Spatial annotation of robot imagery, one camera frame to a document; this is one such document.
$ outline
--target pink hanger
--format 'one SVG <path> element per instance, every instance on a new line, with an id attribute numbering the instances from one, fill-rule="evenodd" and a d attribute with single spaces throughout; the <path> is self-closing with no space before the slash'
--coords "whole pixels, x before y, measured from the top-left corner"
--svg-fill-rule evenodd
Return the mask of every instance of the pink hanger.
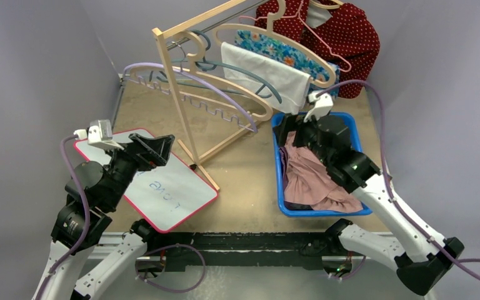
<path id="1" fill-rule="evenodd" d="M 331 48 L 330 46 L 328 46 L 328 44 L 327 44 L 325 41 L 323 41 L 323 39 L 321 39 L 321 37 L 318 36 L 318 34 L 316 34 L 316 33 L 314 32 L 314 30 L 313 30 L 312 28 L 310 28 L 310 26 L 308 26 L 303 19 L 301 19 L 300 15 L 299 15 L 299 12 L 301 11 L 301 8 L 302 8 L 303 4 L 304 4 L 304 1 L 301 1 L 301 4 L 299 5 L 299 9 L 297 10 L 297 12 L 296 12 L 294 15 L 292 15 L 292 16 L 282 16 L 282 17 L 280 17 L 279 19 L 298 18 L 298 19 L 302 22 L 302 24 L 304 25 L 304 27 L 308 28 L 308 30 L 310 30 L 310 32 L 311 32 L 318 40 L 320 40 L 323 45 L 325 45 L 325 46 L 328 48 L 328 51 L 330 52 L 330 54 L 331 54 L 332 56 L 335 56 L 335 57 L 341 59 L 343 62 L 345 62 L 345 63 L 349 66 L 348 69 L 341 69 L 341 68 L 340 68 L 340 71 L 341 71 L 341 72 L 345 72 L 345 73 L 346 73 L 346 72 L 349 72 L 349 71 L 352 69 L 351 63 L 350 63 L 348 60 L 344 59 L 342 56 L 340 56 L 340 55 L 338 55 L 338 54 L 334 54 L 334 53 L 332 52 L 332 48 Z M 253 20 L 253 21 L 258 21 L 258 20 L 260 20 L 260 19 L 267 19 L 268 17 L 257 17 L 257 18 L 250 17 L 250 16 L 239 16 L 239 17 L 238 17 L 239 20 L 242 19 L 242 18 L 244 18 L 244 19 L 251 19 L 251 20 Z"/>

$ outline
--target teal hanger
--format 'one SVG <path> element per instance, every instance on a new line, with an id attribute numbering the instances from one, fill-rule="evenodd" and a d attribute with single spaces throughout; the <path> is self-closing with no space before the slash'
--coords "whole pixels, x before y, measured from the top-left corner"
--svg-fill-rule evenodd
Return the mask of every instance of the teal hanger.
<path id="1" fill-rule="evenodd" d="M 202 31 L 199 31 L 199 30 L 192 30 L 193 33 L 197 34 L 198 36 L 201 36 L 205 39 L 205 41 L 207 42 L 207 46 L 205 47 L 205 51 L 209 50 L 211 48 L 211 40 L 209 39 L 209 37 Z M 173 63 L 185 63 L 187 62 L 186 59 L 173 59 L 172 60 Z M 269 82 L 267 82 L 265 79 L 263 79 L 262 77 L 258 76 L 257 74 L 253 74 L 252 72 L 249 72 L 247 70 L 244 70 L 244 69 L 241 69 L 240 67 L 237 67 L 237 66 L 232 66 L 230 64 L 224 64 L 223 62 L 221 61 L 208 61 L 205 56 L 203 56 L 203 59 L 202 61 L 197 61 L 196 62 L 196 67 L 198 69 L 200 69 L 201 71 L 203 72 L 208 72 L 208 71 L 212 71 L 214 69 L 216 69 L 216 67 L 222 67 L 222 68 L 227 68 L 227 69 L 231 69 L 233 71 L 237 71 L 237 72 L 240 72 L 242 74 L 245 74 L 255 80 L 257 80 L 258 82 L 260 82 L 262 85 L 261 87 L 255 92 L 255 94 L 257 96 L 259 96 L 260 98 L 263 98 L 263 99 L 267 99 L 267 98 L 270 98 L 271 95 L 274 95 L 275 98 L 277 99 L 277 101 L 279 101 L 279 103 L 282 103 L 283 102 L 283 99 L 281 97 L 281 95 L 279 94 L 279 92 L 277 92 L 277 90 L 275 89 L 275 87 L 273 87 Z M 159 72 L 161 76 L 156 76 L 156 79 L 161 81 L 162 83 L 168 83 L 168 79 L 166 77 L 166 74 L 164 72 Z M 150 77 L 149 77 L 149 80 L 152 81 L 153 80 L 153 71 L 150 72 Z M 202 86 L 202 85 L 198 85 L 198 84 L 192 84 L 192 83 L 186 83 L 186 82 L 182 82 L 182 81 L 178 81 L 177 84 L 180 84 L 180 85 L 183 85 L 183 86 L 191 86 L 191 87 L 194 87 L 194 88 L 201 88 L 201 89 L 209 89 L 208 87 L 206 86 Z M 271 91 L 271 94 L 268 94 L 268 95 L 259 95 L 259 93 L 265 88 L 267 87 L 270 91 Z M 225 93 L 231 93 L 231 94 L 237 94 L 237 95 L 243 95 L 243 93 L 241 92 L 238 92 L 238 91 L 232 91 L 232 90 L 228 90 L 228 89 L 221 89 L 222 92 L 225 92 Z"/>

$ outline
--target whiteboard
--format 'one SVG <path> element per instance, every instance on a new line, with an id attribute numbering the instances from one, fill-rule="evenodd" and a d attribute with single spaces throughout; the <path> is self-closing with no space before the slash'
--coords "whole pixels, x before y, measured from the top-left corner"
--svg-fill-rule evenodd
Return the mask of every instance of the whiteboard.
<path id="1" fill-rule="evenodd" d="M 113 134 L 113 140 L 129 143 L 128 136 L 132 133 L 154 137 L 146 129 L 133 129 Z M 88 145 L 87 140 L 75 142 L 74 148 L 88 161 L 104 165 L 111 160 L 102 149 Z M 212 186 L 171 154 L 166 166 L 137 172 L 124 194 L 133 208 L 160 233 L 174 229 L 218 196 Z"/>

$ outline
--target white cloth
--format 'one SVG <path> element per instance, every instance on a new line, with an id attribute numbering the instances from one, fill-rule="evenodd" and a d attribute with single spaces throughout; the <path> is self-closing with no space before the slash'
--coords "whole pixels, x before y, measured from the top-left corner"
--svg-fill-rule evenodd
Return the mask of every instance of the white cloth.
<path id="1" fill-rule="evenodd" d="M 311 28 L 317 28 L 323 25 L 331 17 L 332 15 L 328 9 L 320 8 L 310 3 L 308 6 L 308 14 L 306 15 L 306 24 Z"/>
<path id="2" fill-rule="evenodd" d="M 221 54 L 224 64 L 239 67 L 262 77 L 279 92 L 282 103 L 277 101 L 267 87 L 259 92 L 259 95 L 272 95 L 264 99 L 271 107 L 291 114 L 297 114 L 303 108 L 310 85 L 309 74 L 226 42 L 222 43 Z M 262 86 L 254 78 L 231 69 L 224 68 L 224 75 L 228 81 L 254 93 Z"/>

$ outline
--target blue floral fabric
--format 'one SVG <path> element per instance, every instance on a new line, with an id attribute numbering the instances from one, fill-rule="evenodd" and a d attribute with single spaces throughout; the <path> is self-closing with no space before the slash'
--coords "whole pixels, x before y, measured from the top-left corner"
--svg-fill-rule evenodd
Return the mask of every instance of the blue floral fabric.
<path id="1" fill-rule="evenodd" d="M 301 70 L 308 73 L 312 78 L 320 81 L 327 81 L 330 78 L 330 74 L 316 61 L 310 59 L 301 51 L 284 44 L 277 39 L 273 39 L 263 34 L 251 32 L 248 30 L 236 31 L 236 37 L 234 38 L 234 44 L 245 50 L 266 56 L 268 58 L 279 61 L 280 63 L 287 64 L 294 67 L 297 70 Z M 336 70 L 336 83 L 339 82 L 339 67 L 335 64 L 328 63 Z M 319 87 L 311 84 L 309 92 L 320 89 Z M 339 89 L 334 89 L 330 92 L 332 96 L 337 96 Z"/>

